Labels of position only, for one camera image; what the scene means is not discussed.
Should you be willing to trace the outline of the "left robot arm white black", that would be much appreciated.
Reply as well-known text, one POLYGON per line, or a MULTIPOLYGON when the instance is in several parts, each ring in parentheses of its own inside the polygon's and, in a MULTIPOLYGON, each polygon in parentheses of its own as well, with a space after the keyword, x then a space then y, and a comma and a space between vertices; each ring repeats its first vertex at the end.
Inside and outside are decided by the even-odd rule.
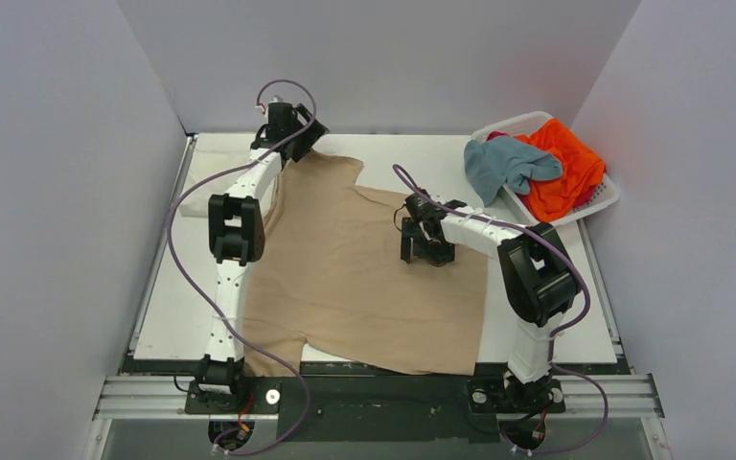
POLYGON ((191 390, 225 412, 240 411, 252 398, 240 328, 254 265, 265 253, 266 193, 287 162, 300 161, 328 133, 300 103, 274 99, 264 113, 266 123, 256 132, 249 158, 232 171, 235 181, 208 199, 208 245, 217 272, 212 308, 218 323, 191 390))

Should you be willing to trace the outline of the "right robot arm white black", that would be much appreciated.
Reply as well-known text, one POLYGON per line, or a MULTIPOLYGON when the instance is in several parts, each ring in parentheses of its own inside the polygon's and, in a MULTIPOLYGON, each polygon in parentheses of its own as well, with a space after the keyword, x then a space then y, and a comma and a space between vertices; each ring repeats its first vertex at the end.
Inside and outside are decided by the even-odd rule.
POLYGON ((556 229, 504 222, 460 200, 439 203, 423 192, 409 195, 401 223, 401 258, 436 266, 454 261, 459 246, 498 263, 507 303, 517 317, 513 351, 502 382, 477 408, 495 403, 503 413, 532 413, 563 400, 552 379, 553 331, 560 327, 581 284, 569 267, 556 229))

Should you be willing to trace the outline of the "tan t shirt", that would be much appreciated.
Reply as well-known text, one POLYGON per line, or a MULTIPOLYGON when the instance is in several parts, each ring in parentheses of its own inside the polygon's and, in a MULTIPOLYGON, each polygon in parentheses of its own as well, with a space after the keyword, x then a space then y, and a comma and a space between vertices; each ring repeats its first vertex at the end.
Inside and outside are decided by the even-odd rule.
POLYGON ((442 267, 401 258, 403 195, 361 187, 362 163, 313 152, 288 164, 247 289, 245 360, 288 374, 305 347, 403 374, 473 372, 488 263, 458 247, 442 267))

